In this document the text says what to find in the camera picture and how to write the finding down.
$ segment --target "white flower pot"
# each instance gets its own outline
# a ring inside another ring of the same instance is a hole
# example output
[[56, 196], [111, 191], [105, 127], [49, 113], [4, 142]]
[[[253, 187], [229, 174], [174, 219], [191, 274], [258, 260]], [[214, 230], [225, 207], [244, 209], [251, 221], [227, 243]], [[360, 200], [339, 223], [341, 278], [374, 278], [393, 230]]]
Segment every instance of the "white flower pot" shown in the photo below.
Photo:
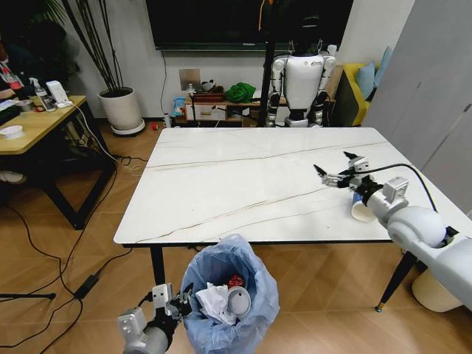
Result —
[[121, 97], [107, 97], [109, 91], [105, 90], [98, 94], [98, 98], [114, 133], [120, 135], [138, 133], [145, 124], [141, 117], [136, 92], [130, 87], [124, 87], [124, 91], [127, 94]]

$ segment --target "television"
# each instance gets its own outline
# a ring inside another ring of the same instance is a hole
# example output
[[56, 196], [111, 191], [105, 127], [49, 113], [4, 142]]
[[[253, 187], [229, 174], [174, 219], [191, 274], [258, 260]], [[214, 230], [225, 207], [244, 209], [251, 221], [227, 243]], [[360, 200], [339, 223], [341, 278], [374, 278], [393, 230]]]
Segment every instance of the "television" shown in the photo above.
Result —
[[[353, 0], [279, 0], [273, 31], [279, 51], [290, 40], [341, 46]], [[146, 0], [156, 49], [264, 51], [269, 0]]]

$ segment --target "marble tabletop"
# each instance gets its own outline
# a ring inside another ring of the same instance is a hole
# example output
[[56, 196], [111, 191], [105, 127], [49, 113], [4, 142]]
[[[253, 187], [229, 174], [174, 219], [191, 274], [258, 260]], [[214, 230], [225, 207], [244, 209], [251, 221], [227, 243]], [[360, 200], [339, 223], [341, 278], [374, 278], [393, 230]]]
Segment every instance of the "marble tabletop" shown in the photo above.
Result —
[[[313, 164], [347, 168], [343, 151], [371, 168], [410, 163], [373, 128], [164, 129], [114, 241], [121, 244], [215, 243], [239, 233], [250, 242], [388, 240], [377, 222], [353, 219], [353, 194], [321, 184]], [[410, 205], [429, 207], [413, 172], [374, 173], [409, 180]], [[472, 222], [428, 179], [444, 223], [472, 235]]]

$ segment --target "potted plant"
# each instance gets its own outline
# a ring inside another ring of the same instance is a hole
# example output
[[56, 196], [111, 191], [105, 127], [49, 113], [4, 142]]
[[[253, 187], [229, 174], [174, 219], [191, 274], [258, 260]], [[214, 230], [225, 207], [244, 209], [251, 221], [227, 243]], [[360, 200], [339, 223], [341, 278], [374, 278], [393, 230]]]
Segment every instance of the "potted plant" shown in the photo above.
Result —
[[[121, 68], [111, 39], [106, 0], [97, 0], [100, 6], [98, 15], [98, 12], [95, 12], [95, 15], [92, 13], [89, 0], [75, 1], [82, 26], [77, 21], [69, 0], [62, 0], [62, 3], [80, 41], [105, 81], [107, 89], [101, 91], [98, 97], [106, 112], [108, 122], [111, 124], [111, 130], [118, 135], [131, 135], [140, 132], [144, 129], [145, 122], [141, 117], [136, 92], [131, 87], [123, 85]], [[96, 17], [100, 17], [105, 27], [106, 38], [104, 42], [111, 52], [111, 59], [105, 54], [107, 51], [97, 30]]]

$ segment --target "black pole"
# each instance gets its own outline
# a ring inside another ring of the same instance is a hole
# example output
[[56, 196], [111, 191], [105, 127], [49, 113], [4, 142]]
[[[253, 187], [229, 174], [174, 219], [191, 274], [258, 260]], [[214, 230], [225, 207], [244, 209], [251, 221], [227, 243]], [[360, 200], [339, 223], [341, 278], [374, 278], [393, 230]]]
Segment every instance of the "black pole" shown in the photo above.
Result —
[[54, 299], [56, 294], [0, 294], [0, 299]]
[[268, 28], [268, 38], [265, 43], [265, 61], [264, 61], [264, 75], [263, 75], [263, 87], [260, 95], [260, 112], [259, 119], [257, 121], [258, 127], [266, 125], [267, 119], [267, 103], [268, 103], [268, 90], [271, 85], [272, 75], [272, 62], [275, 56], [275, 29], [277, 28], [277, 14], [279, 12], [279, 6], [282, 0], [274, 0], [271, 8], [271, 23]]

